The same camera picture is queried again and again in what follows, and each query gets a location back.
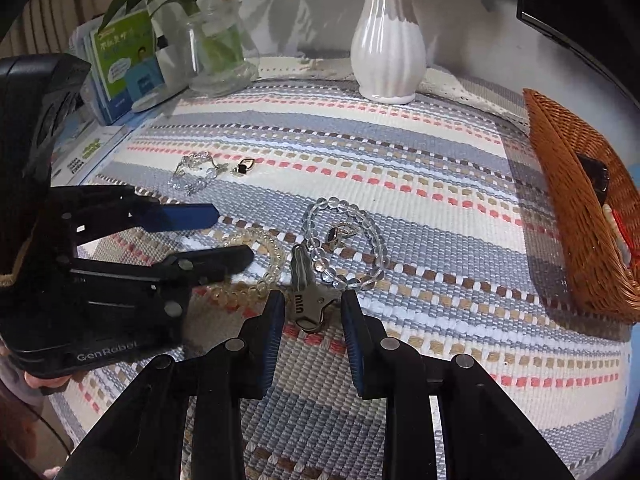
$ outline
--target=metal screw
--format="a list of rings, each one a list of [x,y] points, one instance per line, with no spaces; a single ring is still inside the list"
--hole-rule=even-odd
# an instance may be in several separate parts
[[[469,354],[459,354],[456,355],[455,361],[460,368],[471,368],[474,365],[475,359]]]
[[[157,370],[164,370],[165,368],[171,366],[172,361],[173,359],[171,359],[171,357],[166,354],[159,355],[154,359],[154,366]]]
[[[244,341],[235,337],[225,343],[225,348],[230,352],[239,352],[244,348]]]
[[[380,346],[385,350],[398,350],[400,348],[400,342],[395,337],[385,337],[380,341]]]
[[[164,311],[169,317],[180,317],[182,315],[182,307],[177,301],[167,301],[164,304]]]
[[[179,260],[178,267],[182,270],[193,270],[193,263],[190,260]]]

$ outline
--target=ribbed white vase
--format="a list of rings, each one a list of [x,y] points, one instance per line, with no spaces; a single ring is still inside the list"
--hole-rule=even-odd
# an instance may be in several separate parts
[[[427,53],[412,0],[365,0],[351,42],[351,67],[360,93],[402,105],[415,99]]]

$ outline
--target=table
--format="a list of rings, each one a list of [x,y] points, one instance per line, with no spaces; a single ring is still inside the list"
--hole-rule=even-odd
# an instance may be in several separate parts
[[[83,247],[81,255],[145,265],[172,251],[216,246],[249,225],[268,229],[290,250],[302,240],[302,214],[316,198],[356,203],[373,216],[392,259],[385,279],[361,294],[366,314],[423,354],[473,355],[577,478],[606,462],[624,412],[630,329],[570,305],[522,98],[431,69],[420,87],[428,93],[412,104],[374,104],[359,96],[344,60],[276,58],[261,75],[224,98],[185,94],[135,129],[89,178],[132,184],[163,200],[211,202],[222,214],[218,225],[196,233],[130,230]],[[172,189],[181,156],[201,150],[222,161],[251,156],[257,164],[191,197]],[[366,272],[367,251],[359,235],[332,261],[346,272]],[[257,279],[267,264],[257,254],[245,278]],[[235,336],[255,314],[226,312],[195,296],[187,344],[174,356]],[[76,442],[144,364],[94,370],[52,398]],[[444,478],[433,402],[432,409]],[[337,319],[319,335],[288,324],[273,386],[263,400],[242,402],[247,475],[377,479],[384,413],[382,400],[357,397]],[[185,478],[189,466],[187,431]]]

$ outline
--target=brown striped curtain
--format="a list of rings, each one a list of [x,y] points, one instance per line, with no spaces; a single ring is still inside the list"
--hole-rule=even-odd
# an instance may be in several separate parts
[[[104,12],[98,0],[30,0],[0,43],[0,58],[64,52],[81,23]]]

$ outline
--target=wicker basket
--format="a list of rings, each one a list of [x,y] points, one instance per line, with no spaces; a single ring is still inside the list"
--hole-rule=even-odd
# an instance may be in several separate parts
[[[605,138],[555,101],[526,89],[530,138],[545,172],[562,240],[567,282],[578,307],[626,322],[640,321],[640,266],[620,261],[612,230],[575,152],[609,168],[607,203],[640,248],[640,198]]]

